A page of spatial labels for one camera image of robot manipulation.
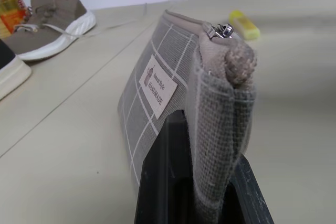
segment black shoe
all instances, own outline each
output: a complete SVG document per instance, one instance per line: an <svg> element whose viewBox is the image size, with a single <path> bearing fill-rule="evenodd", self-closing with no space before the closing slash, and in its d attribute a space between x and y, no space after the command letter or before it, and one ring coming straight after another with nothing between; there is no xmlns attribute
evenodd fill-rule
<svg viewBox="0 0 336 224"><path fill-rule="evenodd" d="M31 73L31 68L0 40L0 100L27 80Z"/></svg>

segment house logo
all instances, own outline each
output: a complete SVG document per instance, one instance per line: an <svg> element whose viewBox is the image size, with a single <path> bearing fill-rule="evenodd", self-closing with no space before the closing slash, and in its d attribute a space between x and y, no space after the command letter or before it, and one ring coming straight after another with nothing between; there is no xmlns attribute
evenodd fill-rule
<svg viewBox="0 0 336 224"><path fill-rule="evenodd" d="M147 76L146 76L145 81L144 81L144 84L145 84L146 87L148 85L149 80L151 79L151 77L153 75L153 68L154 67L155 67L155 65L151 69L149 69L149 68L147 69Z"/></svg>

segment zipper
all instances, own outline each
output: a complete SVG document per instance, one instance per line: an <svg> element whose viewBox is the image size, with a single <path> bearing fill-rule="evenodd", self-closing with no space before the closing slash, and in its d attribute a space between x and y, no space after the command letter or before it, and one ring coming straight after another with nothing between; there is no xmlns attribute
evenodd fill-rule
<svg viewBox="0 0 336 224"><path fill-rule="evenodd" d="M235 33L233 26L230 24L218 24L217 27L214 27L211 23L204 23L203 28L209 39L212 39L214 37L221 39L241 39L239 35Z"/></svg>

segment sneaker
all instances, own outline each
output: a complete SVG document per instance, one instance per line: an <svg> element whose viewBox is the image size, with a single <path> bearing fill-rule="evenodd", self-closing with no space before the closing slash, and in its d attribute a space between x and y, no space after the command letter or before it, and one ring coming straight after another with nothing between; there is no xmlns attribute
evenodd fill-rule
<svg viewBox="0 0 336 224"><path fill-rule="evenodd" d="M32 16L3 41L22 60L49 58L96 24L80 0L31 0Z"/></svg>
<svg viewBox="0 0 336 224"><path fill-rule="evenodd" d="M20 86L32 73L29 66L24 64L0 40L0 100Z"/></svg>

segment table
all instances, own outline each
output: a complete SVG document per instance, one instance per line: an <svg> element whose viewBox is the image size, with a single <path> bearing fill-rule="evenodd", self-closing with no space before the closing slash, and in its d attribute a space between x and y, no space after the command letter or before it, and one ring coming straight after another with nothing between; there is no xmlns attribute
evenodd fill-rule
<svg viewBox="0 0 336 224"><path fill-rule="evenodd" d="M164 9L212 23L242 10L262 37L247 158L275 223L333 223L336 0L185 0L32 66L0 102L3 223L133 223L117 103ZM98 24L142 6L97 11Z"/></svg>

